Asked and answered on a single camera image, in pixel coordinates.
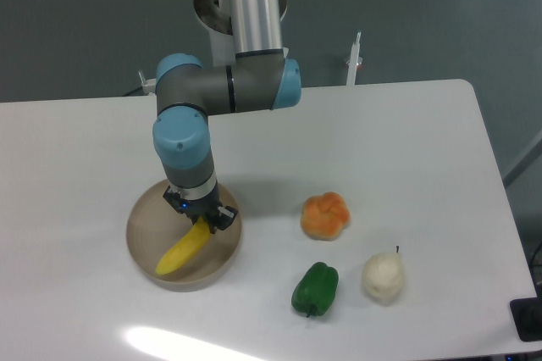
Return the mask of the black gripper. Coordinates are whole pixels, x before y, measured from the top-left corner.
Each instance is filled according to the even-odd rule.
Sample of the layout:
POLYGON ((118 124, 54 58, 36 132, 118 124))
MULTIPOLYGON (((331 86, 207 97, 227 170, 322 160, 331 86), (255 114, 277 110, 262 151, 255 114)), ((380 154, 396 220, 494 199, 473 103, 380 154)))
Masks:
POLYGON ((205 197, 198 199, 182 197, 171 186, 168 186, 163 198, 175 212, 184 214, 193 223, 199 217, 203 217, 207 221, 212 234, 215 234, 218 230, 228 229, 237 217, 236 208, 220 205, 218 185, 215 185, 205 197))

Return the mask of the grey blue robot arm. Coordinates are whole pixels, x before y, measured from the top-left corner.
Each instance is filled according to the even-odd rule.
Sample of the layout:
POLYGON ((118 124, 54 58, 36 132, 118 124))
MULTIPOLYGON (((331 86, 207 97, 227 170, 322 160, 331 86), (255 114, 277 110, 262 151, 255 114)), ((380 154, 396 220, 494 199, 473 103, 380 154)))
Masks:
POLYGON ((169 181, 163 197, 211 232, 226 230, 238 211, 220 200, 209 117, 289 108, 301 98, 299 65, 284 53, 279 0, 228 0, 228 8, 234 62, 205 69, 194 56, 171 54, 158 64, 154 90, 153 146, 169 181))

